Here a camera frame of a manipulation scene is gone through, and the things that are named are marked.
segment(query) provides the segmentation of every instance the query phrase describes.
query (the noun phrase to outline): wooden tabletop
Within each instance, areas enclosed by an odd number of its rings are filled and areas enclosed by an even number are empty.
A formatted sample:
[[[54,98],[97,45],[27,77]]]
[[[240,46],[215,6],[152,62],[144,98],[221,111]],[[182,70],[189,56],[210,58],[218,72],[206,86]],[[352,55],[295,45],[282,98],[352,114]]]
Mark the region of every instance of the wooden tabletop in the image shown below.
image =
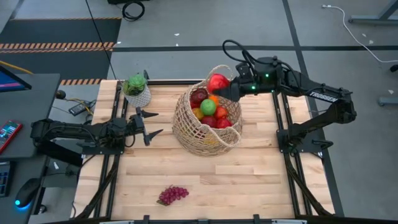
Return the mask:
[[[163,132],[148,147],[142,135],[136,136],[135,145],[126,148],[121,156],[112,219],[142,220],[144,215],[150,215],[151,220],[250,219],[253,214],[260,214],[261,218],[293,218],[286,168],[276,139],[278,127],[272,95],[242,98],[244,124],[240,145],[222,156],[203,158],[182,148],[172,133],[175,104],[187,88],[188,85],[150,86],[152,101],[144,109],[159,115],[145,119],[145,126],[148,132]],[[93,123],[110,118],[115,89],[116,81],[101,82]],[[304,97],[289,98],[289,104],[294,122],[310,119]],[[134,111],[129,105],[127,117]],[[301,158],[308,188],[333,212],[321,160],[307,153],[301,153]],[[77,214],[98,189],[102,162],[103,156],[96,156],[81,170],[75,195]],[[170,185],[185,187],[190,195],[168,207],[157,204],[161,191]],[[304,213],[299,190],[298,200]],[[107,201],[105,192],[102,215]]]

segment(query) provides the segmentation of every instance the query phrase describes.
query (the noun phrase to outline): succulent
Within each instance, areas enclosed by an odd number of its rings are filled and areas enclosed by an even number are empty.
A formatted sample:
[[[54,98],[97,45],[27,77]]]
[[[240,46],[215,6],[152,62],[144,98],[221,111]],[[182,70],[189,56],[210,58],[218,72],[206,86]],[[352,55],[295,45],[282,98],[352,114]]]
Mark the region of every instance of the succulent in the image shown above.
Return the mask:
[[[123,92],[127,96],[137,96],[144,91],[147,80],[143,74],[133,75],[123,83]]]

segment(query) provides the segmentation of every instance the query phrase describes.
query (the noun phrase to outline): white cable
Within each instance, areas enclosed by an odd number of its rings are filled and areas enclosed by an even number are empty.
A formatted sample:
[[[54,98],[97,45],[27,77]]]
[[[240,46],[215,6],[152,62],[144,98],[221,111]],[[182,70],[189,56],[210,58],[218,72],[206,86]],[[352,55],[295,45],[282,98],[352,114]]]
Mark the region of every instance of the white cable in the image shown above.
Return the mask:
[[[349,34],[351,34],[351,36],[353,37],[353,39],[354,39],[358,44],[360,44],[362,47],[364,47],[366,50],[368,50],[368,52],[369,52],[377,61],[379,61],[379,62],[381,62],[381,63],[398,62],[398,60],[391,60],[391,61],[383,61],[383,60],[380,60],[371,50],[369,50],[364,44],[362,44],[360,41],[358,41],[358,40],[355,38],[354,34],[350,31],[350,29],[349,29],[349,28],[347,27],[347,25],[346,25],[346,22],[345,22],[345,20],[346,20],[346,13],[344,12],[344,10],[342,10],[342,9],[339,8],[339,7],[331,6],[331,5],[323,5],[322,8],[324,8],[324,9],[326,9],[326,8],[331,8],[331,9],[338,9],[338,10],[340,10],[340,11],[343,13],[343,25],[344,25],[344,27],[346,28],[346,30],[349,32]]]

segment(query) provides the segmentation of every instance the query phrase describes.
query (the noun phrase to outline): computer mouse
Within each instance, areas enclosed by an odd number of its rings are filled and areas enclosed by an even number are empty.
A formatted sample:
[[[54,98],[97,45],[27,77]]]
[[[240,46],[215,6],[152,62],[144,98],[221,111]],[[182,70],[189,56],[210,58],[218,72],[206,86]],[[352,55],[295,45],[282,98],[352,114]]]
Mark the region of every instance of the computer mouse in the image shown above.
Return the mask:
[[[15,197],[15,205],[18,208],[24,208],[32,201],[40,187],[40,180],[38,178],[29,179],[19,189],[17,196]]]

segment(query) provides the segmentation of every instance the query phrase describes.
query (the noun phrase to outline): keyboard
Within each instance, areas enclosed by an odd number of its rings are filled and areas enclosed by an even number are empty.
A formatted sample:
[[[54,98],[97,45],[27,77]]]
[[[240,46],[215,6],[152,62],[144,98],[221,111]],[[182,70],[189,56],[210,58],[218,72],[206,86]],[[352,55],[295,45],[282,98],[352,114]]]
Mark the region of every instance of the keyboard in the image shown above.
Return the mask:
[[[7,197],[11,184],[12,163],[0,162],[0,197]]]

